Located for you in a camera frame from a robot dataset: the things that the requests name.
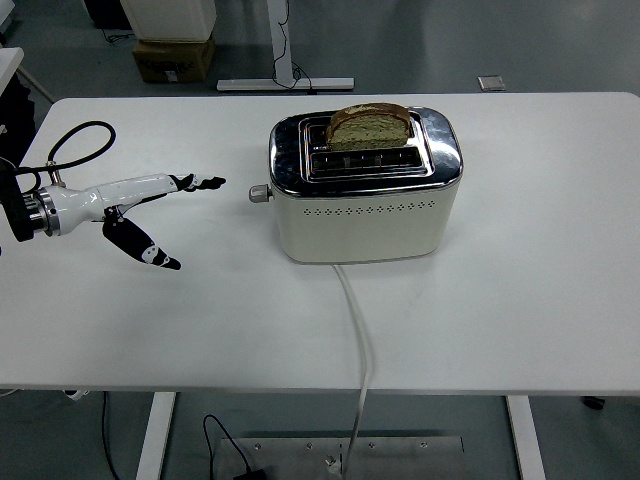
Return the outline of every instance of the bread crust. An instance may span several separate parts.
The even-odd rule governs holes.
[[[363,117],[367,116],[370,116],[372,120],[388,118],[401,123],[403,126],[403,133],[398,135],[395,142],[398,145],[404,145],[408,140],[411,129],[409,110],[406,107],[396,105],[394,103],[365,103],[343,108],[333,114],[329,127],[327,127],[326,134],[326,140],[329,147],[331,149],[341,149],[340,142],[337,142],[334,139],[335,133],[341,128],[349,128],[350,123],[353,125],[361,124],[358,120],[364,120]],[[376,140],[377,139],[374,135],[374,137],[371,138],[370,148],[376,148],[379,146],[379,142]],[[359,143],[358,148],[367,148],[365,141]]]

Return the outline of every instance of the power cord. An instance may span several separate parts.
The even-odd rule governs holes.
[[[289,0],[286,1],[286,6],[287,6],[287,15],[285,16],[284,22],[278,22],[278,26],[280,27],[280,31],[282,32],[282,36],[284,37],[284,48],[282,49],[282,54],[278,57],[275,58],[273,60],[273,73],[271,75],[271,80],[273,80],[273,83],[275,83],[276,85],[285,88],[287,90],[293,90],[294,88],[296,88],[296,85],[298,84],[298,81],[302,78],[302,76],[304,75],[307,80],[309,80],[309,93],[315,93],[313,91],[313,85],[311,85],[311,78],[309,78],[309,75],[307,75],[307,73],[294,61],[291,62],[291,65],[293,65],[295,68],[293,69],[293,78],[295,80],[295,82],[293,83],[293,85],[289,86],[289,85],[284,85],[280,82],[278,82],[277,77],[276,77],[276,63],[278,62],[278,60],[280,60],[281,58],[283,58],[286,53],[287,53],[287,44],[289,43],[289,39],[287,38],[287,34],[284,32],[284,26],[289,23]]]
[[[224,434],[227,436],[227,438],[231,442],[231,445],[234,446],[234,448],[238,451],[238,453],[242,457],[242,461],[244,462],[244,465],[246,468],[246,473],[244,475],[240,475],[239,477],[234,477],[234,480],[266,480],[267,477],[264,473],[264,470],[255,470],[255,471],[251,470],[251,467],[249,466],[249,462],[247,461],[247,457],[244,456],[244,453],[242,453],[242,450],[240,450],[240,447],[238,447],[235,440],[233,440],[233,438],[231,437],[227,429],[224,428],[224,425],[222,425],[222,422],[218,419],[218,417],[216,417],[211,413],[205,415],[205,417],[202,419],[202,429],[204,430],[204,437],[207,439],[207,447],[209,448],[209,479],[213,480],[213,449],[211,448],[211,440],[209,439],[209,433],[207,432],[207,419],[209,418],[212,418],[216,421],[218,426],[222,429]]]
[[[360,349],[360,357],[363,367],[362,383],[360,385],[360,396],[358,398],[358,411],[353,422],[353,430],[351,431],[351,439],[349,440],[347,455],[342,464],[342,478],[346,480],[347,472],[349,470],[349,462],[351,460],[351,454],[353,453],[353,447],[355,445],[356,438],[358,437],[358,432],[360,431],[360,422],[362,421],[362,414],[364,412],[364,404],[367,398],[367,391],[371,383],[371,375],[373,373],[373,356],[371,353],[371,345],[367,338],[364,318],[362,317],[362,312],[360,310],[360,306],[358,305],[358,300],[353,293],[353,289],[351,288],[349,279],[347,278],[344,270],[340,265],[332,265],[332,267],[336,272],[336,275],[338,275],[338,278],[340,279],[342,289],[344,290],[344,293],[347,297],[347,302],[349,303],[349,310],[351,311],[351,316],[353,318],[353,323],[355,325],[356,334],[358,337],[358,347]]]
[[[116,473],[115,468],[113,467],[113,461],[111,460],[111,451],[107,442],[107,426],[106,426],[106,417],[107,417],[107,404],[109,403],[109,392],[103,392],[102,397],[102,447],[104,448],[104,455],[107,458],[107,463],[109,464],[109,470],[111,470],[111,475],[115,480],[120,480],[118,474]]]

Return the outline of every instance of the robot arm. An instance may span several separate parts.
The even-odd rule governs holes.
[[[65,235],[85,221],[104,222],[104,236],[132,258],[178,270],[180,262],[166,255],[143,230],[124,218],[124,213],[169,193],[215,190],[224,183],[219,177],[156,174],[85,190],[68,189],[59,183],[22,195],[15,177],[3,169],[0,201],[19,241],[33,238],[36,232]]]

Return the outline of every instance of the toaster vent holes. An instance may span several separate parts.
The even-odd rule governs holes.
[[[331,209],[331,208],[315,208],[315,209],[310,209],[310,208],[305,208],[302,213],[304,215],[306,215],[307,217],[310,216],[316,216],[316,217],[320,217],[320,216],[331,216],[331,215],[336,215],[336,216],[341,216],[341,215],[364,215],[364,214],[372,214],[372,213],[391,213],[394,211],[397,212],[404,212],[405,210],[407,211],[411,211],[414,210],[416,208],[418,209],[425,209],[425,208],[433,208],[435,207],[436,202],[434,202],[433,200],[430,200],[428,202],[418,202],[418,203],[401,203],[399,205],[378,205],[376,207],[356,207],[356,208],[351,208],[351,207],[347,207],[347,208],[336,208],[336,209]]]

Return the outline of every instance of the table leg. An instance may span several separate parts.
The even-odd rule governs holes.
[[[267,0],[269,26],[276,81],[273,79],[219,80],[217,88],[225,91],[266,90],[353,90],[353,78],[301,78],[295,81],[291,63],[291,38],[285,0]]]
[[[529,397],[509,395],[506,399],[518,467],[520,468],[520,478],[522,480],[545,480]]]
[[[136,480],[159,480],[167,446],[176,392],[156,392],[149,412]]]

